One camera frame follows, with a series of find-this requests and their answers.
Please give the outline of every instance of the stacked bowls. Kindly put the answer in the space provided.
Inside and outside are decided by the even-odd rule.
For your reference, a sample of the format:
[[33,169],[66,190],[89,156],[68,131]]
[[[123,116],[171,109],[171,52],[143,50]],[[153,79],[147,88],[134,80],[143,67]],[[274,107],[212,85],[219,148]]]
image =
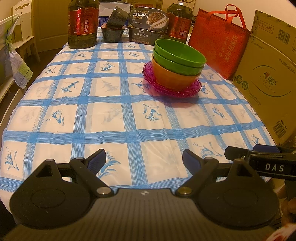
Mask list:
[[174,91],[189,87],[201,74],[206,58],[196,49],[171,39],[158,39],[152,68],[158,84]]

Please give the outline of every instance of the red tote bag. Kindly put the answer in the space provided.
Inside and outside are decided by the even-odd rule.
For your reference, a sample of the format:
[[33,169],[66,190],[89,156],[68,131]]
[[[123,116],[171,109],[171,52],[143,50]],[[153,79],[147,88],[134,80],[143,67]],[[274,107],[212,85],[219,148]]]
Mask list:
[[[237,69],[250,37],[241,10],[207,12],[199,9],[188,45],[200,51],[207,59],[207,64],[230,79]],[[226,19],[214,15],[221,13]],[[242,27],[232,23],[234,17],[240,18]]]

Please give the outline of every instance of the white door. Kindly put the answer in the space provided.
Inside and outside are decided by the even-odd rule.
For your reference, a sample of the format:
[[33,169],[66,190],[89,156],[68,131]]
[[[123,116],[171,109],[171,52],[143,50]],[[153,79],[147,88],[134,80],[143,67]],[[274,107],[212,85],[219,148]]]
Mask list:
[[71,0],[33,0],[33,34],[39,52],[68,42],[68,5]]

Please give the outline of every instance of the red bag handle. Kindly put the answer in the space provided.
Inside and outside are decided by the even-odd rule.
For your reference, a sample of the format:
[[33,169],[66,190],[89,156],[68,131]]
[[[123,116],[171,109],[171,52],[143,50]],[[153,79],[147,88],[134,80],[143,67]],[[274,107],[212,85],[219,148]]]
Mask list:
[[230,25],[232,23],[232,20],[234,17],[238,16],[238,12],[235,10],[226,10],[226,11],[211,11],[208,13],[208,19],[210,20],[210,17],[214,14],[214,13],[220,13],[220,14],[225,14],[226,15],[226,23],[228,25]]
[[239,15],[239,18],[240,18],[240,20],[241,20],[241,22],[242,22],[242,27],[243,28],[246,28],[246,23],[244,22],[244,17],[242,16],[242,11],[237,7],[237,6],[235,6],[235,5],[233,5],[233,4],[227,4],[226,5],[226,7],[225,7],[225,11],[227,12],[228,10],[227,10],[227,7],[228,6],[234,6],[236,9],[237,9],[237,13],[238,13],[238,15]]
[[[234,6],[234,7],[236,7],[237,10],[227,10],[228,6]],[[237,6],[235,6],[233,4],[226,5],[225,11],[211,11],[211,12],[209,12],[208,13],[208,19],[210,19],[210,17],[214,13],[225,14],[226,15],[226,23],[229,24],[229,25],[232,23],[233,18],[239,16],[239,18],[240,18],[240,20],[242,22],[242,27],[246,28],[246,23],[244,22],[244,17],[242,16],[242,11]]]

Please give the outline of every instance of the cardboard box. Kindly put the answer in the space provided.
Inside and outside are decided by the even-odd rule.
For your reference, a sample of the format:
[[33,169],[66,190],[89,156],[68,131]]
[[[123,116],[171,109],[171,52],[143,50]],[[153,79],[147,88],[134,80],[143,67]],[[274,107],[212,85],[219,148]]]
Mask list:
[[277,145],[295,145],[296,28],[255,12],[246,50],[233,77]]
[[163,0],[127,0],[134,7],[152,7],[162,10]]
[[119,6],[121,9],[130,13],[131,4],[130,3],[118,3],[118,2],[101,2],[99,7],[99,21],[98,27],[101,27],[106,23],[112,14],[114,8]]

